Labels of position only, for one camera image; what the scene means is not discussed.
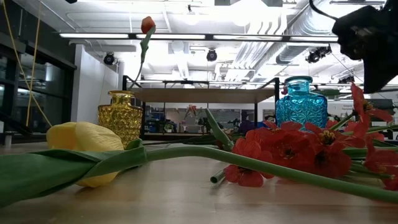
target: yellow flower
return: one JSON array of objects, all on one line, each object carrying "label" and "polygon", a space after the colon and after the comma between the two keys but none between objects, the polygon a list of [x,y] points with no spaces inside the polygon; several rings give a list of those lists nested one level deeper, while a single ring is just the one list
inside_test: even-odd
[{"label": "yellow flower", "polygon": [[[119,136],[108,128],[89,122],[68,122],[55,125],[47,131],[49,149],[69,149],[75,151],[124,150]],[[99,187],[110,183],[118,174],[113,172],[98,177],[90,177],[77,182],[83,187]]]}]

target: yellow glass vase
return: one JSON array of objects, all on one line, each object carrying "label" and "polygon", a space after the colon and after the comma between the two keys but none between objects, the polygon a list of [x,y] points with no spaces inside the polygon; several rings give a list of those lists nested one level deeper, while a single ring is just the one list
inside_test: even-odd
[{"label": "yellow glass vase", "polygon": [[112,90],[108,94],[112,104],[98,106],[98,124],[117,134],[126,148],[130,141],[139,138],[142,108],[131,106],[131,91]]}]

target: white ceiling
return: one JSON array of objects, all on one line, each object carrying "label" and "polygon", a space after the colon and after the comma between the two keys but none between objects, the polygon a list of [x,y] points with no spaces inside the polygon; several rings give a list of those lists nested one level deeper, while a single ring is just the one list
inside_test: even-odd
[{"label": "white ceiling", "polygon": [[[33,14],[37,14],[38,0],[14,0],[22,7],[26,8]],[[156,23],[156,33],[220,33],[220,34],[246,34],[250,30],[254,30],[259,22],[264,20],[272,21],[275,24],[277,17],[271,9],[268,10],[264,5],[256,5],[250,7],[250,4],[245,4],[243,7],[233,8],[232,6],[214,6],[214,0],[201,1],[128,1],[119,0],[80,0],[75,4],[68,4],[63,0],[41,0],[47,7],[42,8],[42,19],[44,22],[54,27],[60,32],[141,32],[141,20],[146,16],[151,16]],[[242,0],[252,1],[258,3],[259,0]],[[278,9],[285,15],[287,23],[299,13],[308,3],[308,0],[296,0],[296,6],[291,8],[284,7]],[[192,7],[192,13],[187,13],[187,5],[201,6]],[[355,9],[358,6],[346,7],[331,5],[327,7],[327,13],[335,16],[342,16]],[[246,26],[237,26],[236,24],[250,20]],[[322,27],[323,30],[331,30],[332,22],[317,23],[326,24]],[[170,80],[178,78],[179,68],[187,66],[189,74],[188,79],[191,80],[207,80],[216,75],[209,76],[208,72],[216,73],[215,68],[221,66],[223,63],[232,63],[237,58],[239,50],[242,48],[242,42],[188,42],[186,46],[200,46],[205,48],[214,48],[218,54],[216,62],[207,62],[206,52],[196,52],[195,54],[185,54],[183,56],[170,54],[170,41],[151,41],[149,51],[147,53],[146,63],[144,64],[142,74],[145,79]],[[126,63],[139,63],[139,42],[130,40],[99,40],[91,41],[91,44],[96,48],[101,45],[135,45],[138,52],[115,52],[121,60]],[[308,49],[295,57],[290,66],[275,65],[275,58],[272,58],[262,67],[255,66],[256,82],[263,82],[275,75],[283,75],[283,78],[292,75],[311,75],[315,82],[322,83],[337,83],[338,77],[341,76],[347,68],[354,68],[354,73],[361,78],[363,76],[363,69],[361,62],[353,62],[340,54],[339,46],[332,45],[334,56],[342,62],[342,64],[333,56],[328,55],[321,59],[318,63],[308,64],[305,57],[308,55]],[[261,55],[261,58],[267,56],[270,52]]]}]

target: orange tulip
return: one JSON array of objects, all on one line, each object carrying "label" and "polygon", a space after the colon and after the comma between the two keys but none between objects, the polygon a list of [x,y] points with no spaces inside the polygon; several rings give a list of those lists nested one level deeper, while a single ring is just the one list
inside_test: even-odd
[{"label": "orange tulip", "polygon": [[155,22],[152,20],[150,16],[145,17],[141,22],[141,31],[144,34],[147,34],[149,30],[155,26]]}]

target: ceiling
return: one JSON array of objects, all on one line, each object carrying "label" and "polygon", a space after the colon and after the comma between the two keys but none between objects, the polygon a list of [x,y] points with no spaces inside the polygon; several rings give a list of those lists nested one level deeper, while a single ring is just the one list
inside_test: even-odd
[{"label": "ceiling", "polygon": [[[38,0],[14,1],[37,14]],[[60,32],[138,33],[141,32],[141,20],[146,16],[151,16],[155,21],[156,33],[332,35],[333,26],[331,19],[307,7],[308,0],[284,0],[283,7],[268,7],[261,0],[79,0],[75,4],[62,0],[41,1],[44,4],[41,15],[43,21]],[[330,4],[330,0],[315,0],[315,4],[337,17],[361,7]],[[103,57],[105,51],[115,51],[115,56],[127,66],[125,74],[135,79],[136,72],[132,67],[139,63],[141,50],[138,40],[91,40],[81,43],[98,58]],[[145,80],[186,78],[198,81],[265,82],[274,76],[283,80],[295,75],[310,75],[317,83],[337,83],[339,78],[353,72],[357,76],[356,81],[361,83],[362,62],[351,61],[341,55],[337,44],[332,44],[333,53],[319,62],[306,62],[309,50],[317,47],[321,45],[222,41],[174,43],[157,40],[149,44],[142,76]],[[207,61],[208,49],[216,50],[216,61]]]}]

